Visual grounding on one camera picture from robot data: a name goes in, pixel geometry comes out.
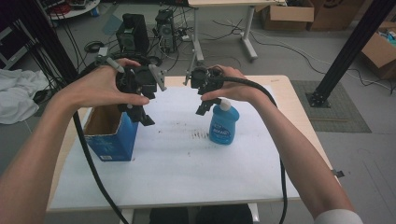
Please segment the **person's dark trousers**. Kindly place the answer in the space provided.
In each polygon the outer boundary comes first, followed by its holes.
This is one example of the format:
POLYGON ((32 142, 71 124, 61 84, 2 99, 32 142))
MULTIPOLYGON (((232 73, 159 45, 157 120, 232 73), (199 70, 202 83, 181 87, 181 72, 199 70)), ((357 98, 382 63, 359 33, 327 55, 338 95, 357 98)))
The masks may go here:
MULTIPOLYGON (((190 224, 188 208, 152 208, 148 224, 190 224)), ((199 208, 195 224, 253 224, 253 217, 246 203, 210 205, 199 208)))

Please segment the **grey floor mat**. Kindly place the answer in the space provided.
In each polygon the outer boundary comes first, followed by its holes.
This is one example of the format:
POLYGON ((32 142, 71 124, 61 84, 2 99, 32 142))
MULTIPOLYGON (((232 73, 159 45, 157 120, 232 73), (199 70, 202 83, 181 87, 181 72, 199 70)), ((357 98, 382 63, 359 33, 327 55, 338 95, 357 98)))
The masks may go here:
POLYGON ((335 86, 326 102, 319 107, 313 107, 308 102, 310 94, 319 84, 318 81, 292 80, 291 84, 315 131, 334 133, 371 132, 341 83, 335 86))

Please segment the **white-legged desk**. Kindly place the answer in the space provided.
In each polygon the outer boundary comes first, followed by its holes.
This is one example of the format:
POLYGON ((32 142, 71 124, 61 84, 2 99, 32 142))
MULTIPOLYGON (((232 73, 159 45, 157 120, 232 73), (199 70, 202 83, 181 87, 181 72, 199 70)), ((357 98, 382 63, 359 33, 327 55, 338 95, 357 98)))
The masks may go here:
POLYGON ((193 63, 202 63, 205 59, 198 38, 198 14, 200 7, 247 6, 246 26, 240 35, 240 39, 247 50, 248 58, 254 61, 258 58, 258 55, 249 40, 249 34, 255 6, 286 5, 286 0, 188 0, 188 2, 189 6, 193 8, 193 63))

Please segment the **blue bottle with white cap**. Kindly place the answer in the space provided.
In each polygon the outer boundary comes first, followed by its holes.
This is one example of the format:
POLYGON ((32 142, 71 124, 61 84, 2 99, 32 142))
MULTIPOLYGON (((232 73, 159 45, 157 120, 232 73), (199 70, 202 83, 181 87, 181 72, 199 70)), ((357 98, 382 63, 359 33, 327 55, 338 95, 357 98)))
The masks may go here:
POLYGON ((209 139, 217 144, 230 145, 235 136, 239 112, 226 99, 221 99, 213 107, 212 120, 209 126, 209 139))

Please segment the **white sleeve cuff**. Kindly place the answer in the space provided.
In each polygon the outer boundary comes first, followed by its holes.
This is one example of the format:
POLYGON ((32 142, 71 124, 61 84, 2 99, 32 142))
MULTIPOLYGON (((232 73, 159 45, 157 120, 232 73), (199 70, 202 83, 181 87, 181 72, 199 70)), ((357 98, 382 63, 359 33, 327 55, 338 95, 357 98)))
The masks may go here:
POLYGON ((318 215, 314 224, 363 224, 360 216, 346 209, 333 209, 318 215))

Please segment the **white cloth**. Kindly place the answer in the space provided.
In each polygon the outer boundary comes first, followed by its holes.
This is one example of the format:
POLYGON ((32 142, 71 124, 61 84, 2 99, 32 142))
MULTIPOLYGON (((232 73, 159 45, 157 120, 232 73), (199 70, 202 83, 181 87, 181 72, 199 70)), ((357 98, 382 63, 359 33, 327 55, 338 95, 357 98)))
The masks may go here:
POLYGON ((14 124, 33 116, 39 108, 34 96, 48 85, 42 71, 0 69, 0 124, 14 124))

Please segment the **open cardboard box with contents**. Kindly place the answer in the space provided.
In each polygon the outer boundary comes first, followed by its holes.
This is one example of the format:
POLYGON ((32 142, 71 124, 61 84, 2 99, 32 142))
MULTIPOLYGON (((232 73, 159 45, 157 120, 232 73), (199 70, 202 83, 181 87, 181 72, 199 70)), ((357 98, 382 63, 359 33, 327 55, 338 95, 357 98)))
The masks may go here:
POLYGON ((361 50, 367 66, 381 79, 396 79, 396 22, 384 21, 361 50))

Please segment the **black computer tower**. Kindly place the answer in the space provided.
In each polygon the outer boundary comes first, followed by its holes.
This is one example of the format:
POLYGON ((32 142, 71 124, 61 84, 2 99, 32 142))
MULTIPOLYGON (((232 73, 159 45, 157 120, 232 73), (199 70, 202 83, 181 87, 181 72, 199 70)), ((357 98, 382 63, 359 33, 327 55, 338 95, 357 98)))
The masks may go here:
POLYGON ((142 14, 123 14, 116 37, 121 51, 137 52, 142 55, 148 53, 149 36, 145 17, 142 14))

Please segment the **tall brown cardboard box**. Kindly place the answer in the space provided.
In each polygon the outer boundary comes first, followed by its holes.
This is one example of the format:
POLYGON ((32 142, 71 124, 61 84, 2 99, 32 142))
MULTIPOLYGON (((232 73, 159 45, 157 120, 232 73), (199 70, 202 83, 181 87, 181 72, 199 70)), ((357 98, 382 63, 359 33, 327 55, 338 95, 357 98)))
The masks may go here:
POLYGON ((342 31, 352 23, 365 0, 310 0, 314 6, 314 21, 308 31, 342 31))

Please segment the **white table mat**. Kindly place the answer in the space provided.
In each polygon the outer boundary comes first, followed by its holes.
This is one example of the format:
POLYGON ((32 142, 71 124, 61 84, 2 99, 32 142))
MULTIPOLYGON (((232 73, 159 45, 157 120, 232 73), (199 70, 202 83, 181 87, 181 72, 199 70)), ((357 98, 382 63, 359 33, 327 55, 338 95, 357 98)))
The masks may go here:
POLYGON ((159 91, 146 105, 155 124, 140 126, 130 161, 92 160, 119 207, 241 203, 297 197, 280 176, 276 146, 256 110, 236 102, 240 114, 233 142, 219 145, 208 136, 210 113, 196 115, 201 103, 188 87, 159 91))

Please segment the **blue cardboard box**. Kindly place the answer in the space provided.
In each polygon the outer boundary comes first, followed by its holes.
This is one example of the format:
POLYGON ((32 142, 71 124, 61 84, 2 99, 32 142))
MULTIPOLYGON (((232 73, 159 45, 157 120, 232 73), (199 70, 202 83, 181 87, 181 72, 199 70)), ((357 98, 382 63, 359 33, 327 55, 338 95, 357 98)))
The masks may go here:
POLYGON ((89 147, 101 161, 130 161, 138 124, 116 105, 97 106, 84 125, 89 147))

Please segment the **flat brown cardboard box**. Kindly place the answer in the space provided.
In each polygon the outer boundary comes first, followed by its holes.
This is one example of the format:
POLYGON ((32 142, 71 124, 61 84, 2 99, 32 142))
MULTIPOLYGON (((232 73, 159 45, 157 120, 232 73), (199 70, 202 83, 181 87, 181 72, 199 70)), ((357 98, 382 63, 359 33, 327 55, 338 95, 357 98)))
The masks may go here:
POLYGON ((271 5, 261 11, 262 28, 269 31, 303 31, 314 21, 310 0, 286 0, 283 6, 271 5))

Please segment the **black metal stand with foot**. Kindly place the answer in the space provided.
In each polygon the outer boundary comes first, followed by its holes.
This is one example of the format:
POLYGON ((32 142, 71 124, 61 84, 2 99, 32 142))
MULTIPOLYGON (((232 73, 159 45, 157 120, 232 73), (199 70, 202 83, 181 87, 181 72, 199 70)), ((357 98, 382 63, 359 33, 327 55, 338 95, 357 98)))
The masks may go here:
POLYGON ((374 0, 368 7, 324 78, 315 90, 308 95, 307 100, 311 107, 323 107, 325 105, 349 66, 395 6, 396 0, 374 0))

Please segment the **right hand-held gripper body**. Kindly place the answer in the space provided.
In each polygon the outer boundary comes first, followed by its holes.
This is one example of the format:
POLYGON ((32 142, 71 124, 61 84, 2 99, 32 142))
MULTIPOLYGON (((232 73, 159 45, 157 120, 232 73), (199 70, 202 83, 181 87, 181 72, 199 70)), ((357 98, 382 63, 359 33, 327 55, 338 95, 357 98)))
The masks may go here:
POLYGON ((210 91, 219 90, 223 86, 222 72, 218 68, 196 67, 185 78, 184 84, 191 84, 192 89, 197 89, 200 95, 210 91))

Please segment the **person's right hand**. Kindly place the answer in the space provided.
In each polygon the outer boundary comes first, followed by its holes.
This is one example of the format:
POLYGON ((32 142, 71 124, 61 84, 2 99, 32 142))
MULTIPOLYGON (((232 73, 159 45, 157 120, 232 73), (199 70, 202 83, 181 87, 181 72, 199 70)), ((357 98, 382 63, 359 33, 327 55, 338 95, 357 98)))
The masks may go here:
MULTIPOLYGON (((232 68, 231 66, 215 65, 215 68, 219 69, 226 77, 246 79, 238 69, 232 68)), ((220 89, 203 94, 201 99, 203 101, 207 101, 218 97, 249 102, 252 105, 267 99, 267 96, 262 91, 249 87, 248 85, 235 82, 225 82, 220 89)))

